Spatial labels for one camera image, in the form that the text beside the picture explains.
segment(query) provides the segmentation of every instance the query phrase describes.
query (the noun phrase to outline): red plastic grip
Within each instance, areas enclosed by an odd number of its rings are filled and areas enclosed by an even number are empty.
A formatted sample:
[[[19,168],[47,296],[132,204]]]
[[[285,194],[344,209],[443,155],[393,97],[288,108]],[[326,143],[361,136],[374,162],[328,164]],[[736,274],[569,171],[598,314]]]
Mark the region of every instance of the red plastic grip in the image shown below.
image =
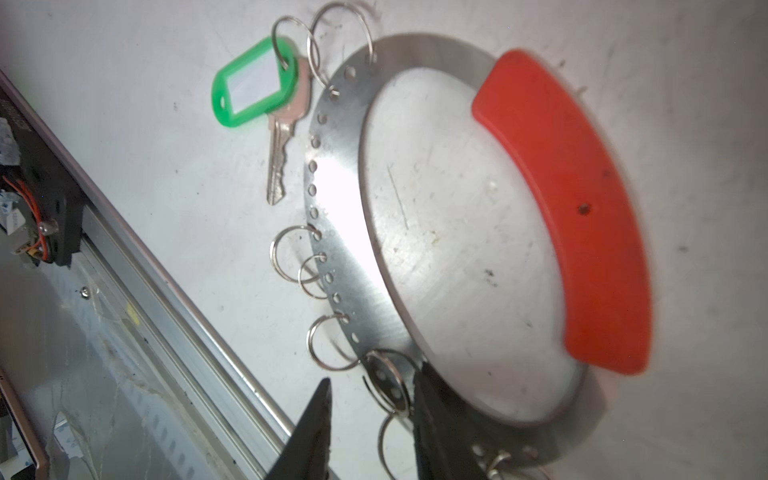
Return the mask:
[[[643,372],[650,282],[632,207],[598,133],[569,93],[523,51],[502,55],[472,104],[533,191],[558,256],[565,347],[582,362]]]

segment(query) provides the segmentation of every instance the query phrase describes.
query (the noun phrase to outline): yellow sticker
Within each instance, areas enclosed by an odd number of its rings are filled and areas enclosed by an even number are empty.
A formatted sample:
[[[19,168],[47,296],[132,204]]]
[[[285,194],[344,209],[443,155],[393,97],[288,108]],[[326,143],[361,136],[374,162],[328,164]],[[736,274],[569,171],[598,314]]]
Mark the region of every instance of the yellow sticker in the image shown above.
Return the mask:
[[[136,325],[141,325],[141,321],[139,320],[139,314],[134,308],[133,305],[130,303],[125,304],[125,312],[128,314],[128,316],[131,318],[131,320],[134,321]]]

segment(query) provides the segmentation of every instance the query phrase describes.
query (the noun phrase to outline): white paper label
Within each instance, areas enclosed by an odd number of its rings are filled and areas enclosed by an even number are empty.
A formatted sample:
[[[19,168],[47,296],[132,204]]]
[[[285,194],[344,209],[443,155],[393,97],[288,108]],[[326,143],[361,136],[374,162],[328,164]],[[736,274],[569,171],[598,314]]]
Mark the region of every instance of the white paper label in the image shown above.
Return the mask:
[[[24,222],[25,220],[22,212],[20,212],[18,208],[14,208],[5,219],[5,231],[8,232],[8,235],[10,235],[11,233],[14,233],[16,230],[18,230],[19,227],[24,225]]]
[[[227,78],[233,113],[239,113],[264,98],[280,91],[277,56],[269,51]]]

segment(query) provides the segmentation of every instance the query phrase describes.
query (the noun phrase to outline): orange wire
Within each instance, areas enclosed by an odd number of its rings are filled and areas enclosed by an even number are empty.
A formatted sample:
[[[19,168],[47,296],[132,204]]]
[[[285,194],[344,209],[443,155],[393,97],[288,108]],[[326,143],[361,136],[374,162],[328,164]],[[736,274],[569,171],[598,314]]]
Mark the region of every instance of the orange wire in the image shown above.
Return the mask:
[[[19,194],[24,199],[24,202],[27,203],[27,207],[29,207],[29,210],[32,212],[32,216],[35,217],[35,222],[37,223],[37,225],[39,225],[41,222],[40,207],[38,206],[37,201],[35,201],[35,198],[32,196],[32,192],[29,190],[26,184],[21,180],[17,180],[19,185],[17,187],[7,177],[4,176],[2,179],[5,180],[5,182],[8,185],[10,185],[12,189],[16,190],[16,193]],[[34,245],[29,247],[27,250],[31,250],[37,247],[38,245],[42,245],[43,247],[42,248],[43,261],[48,261],[48,243],[45,242],[45,240],[43,239],[43,236],[40,234],[39,231],[38,231],[38,241]]]

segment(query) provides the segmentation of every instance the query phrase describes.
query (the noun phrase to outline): key tag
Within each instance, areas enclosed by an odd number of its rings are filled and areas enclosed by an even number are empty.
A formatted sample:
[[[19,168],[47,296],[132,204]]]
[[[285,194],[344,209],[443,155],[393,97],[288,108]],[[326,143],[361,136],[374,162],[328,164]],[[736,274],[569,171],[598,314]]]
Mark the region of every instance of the key tag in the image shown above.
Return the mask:
[[[288,64],[285,69],[267,37],[216,73],[210,96],[220,124],[237,127],[288,102],[296,87],[296,56],[282,38],[277,48]]]

